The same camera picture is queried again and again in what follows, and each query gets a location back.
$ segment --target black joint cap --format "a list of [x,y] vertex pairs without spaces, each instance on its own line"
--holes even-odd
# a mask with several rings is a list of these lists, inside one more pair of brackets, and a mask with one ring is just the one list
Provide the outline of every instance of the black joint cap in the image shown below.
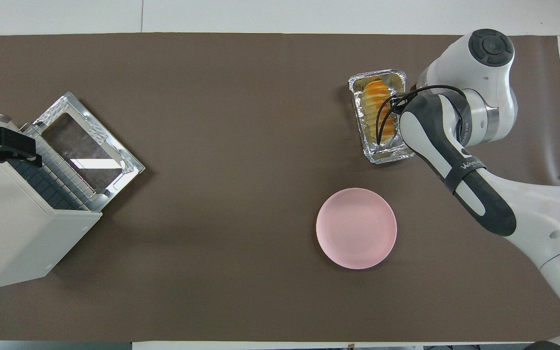
[[475,60],[489,67],[501,67],[513,59],[511,40],[494,29],[474,31],[468,40],[468,48]]

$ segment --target foil container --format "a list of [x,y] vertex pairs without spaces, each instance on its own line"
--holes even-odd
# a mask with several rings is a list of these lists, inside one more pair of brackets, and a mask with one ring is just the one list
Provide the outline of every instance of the foil container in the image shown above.
[[395,124],[393,137],[378,144],[375,138],[371,136],[372,131],[367,124],[367,116],[360,102],[362,101],[362,91],[364,88],[367,84],[376,80],[382,80],[388,86],[390,94],[395,95],[405,92],[406,73],[400,70],[386,69],[360,73],[349,78],[349,90],[353,93],[353,110],[358,120],[358,129],[360,130],[360,138],[362,138],[364,155],[375,164],[413,157],[416,153],[407,147],[399,133],[400,115],[391,113],[389,117],[393,118]]

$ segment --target brown surface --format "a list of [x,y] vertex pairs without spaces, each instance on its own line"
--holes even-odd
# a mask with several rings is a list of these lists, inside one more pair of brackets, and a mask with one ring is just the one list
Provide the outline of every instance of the brown surface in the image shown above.
[[[35,120],[66,91],[147,166],[47,277],[0,288],[0,339],[530,341],[560,301],[415,157],[362,155],[347,78],[412,84],[458,37],[102,34],[0,37],[0,113]],[[560,185],[555,37],[513,37],[509,137],[472,148],[516,181]],[[398,220],[367,271],[329,261],[314,223],[368,188]]]

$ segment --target brown tablecloth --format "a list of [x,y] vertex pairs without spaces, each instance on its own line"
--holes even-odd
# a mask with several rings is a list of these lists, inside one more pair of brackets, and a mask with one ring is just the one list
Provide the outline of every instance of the brown tablecloth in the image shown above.
[[[147,166],[43,279],[0,288],[0,339],[531,341],[560,300],[424,162],[362,155],[347,78],[408,86],[458,37],[92,34],[0,37],[0,113],[71,91]],[[560,185],[555,37],[512,37],[520,113],[471,148],[502,177]],[[395,211],[391,255],[325,257],[321,204],[362,187]],[[6,213],[0,213],[0,220]]]

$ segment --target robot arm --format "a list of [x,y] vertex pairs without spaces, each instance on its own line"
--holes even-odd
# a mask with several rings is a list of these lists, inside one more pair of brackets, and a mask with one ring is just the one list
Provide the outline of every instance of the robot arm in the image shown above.
[[497,177],[464,148],[511,130],[512,60],[511,42],[497,31],[462,37],[421,74],[418,87],[447,84],[464,96],[434,89],[414,97],[403,109],[400,134],[469,214],[530,257],[560,297],[560,187]]

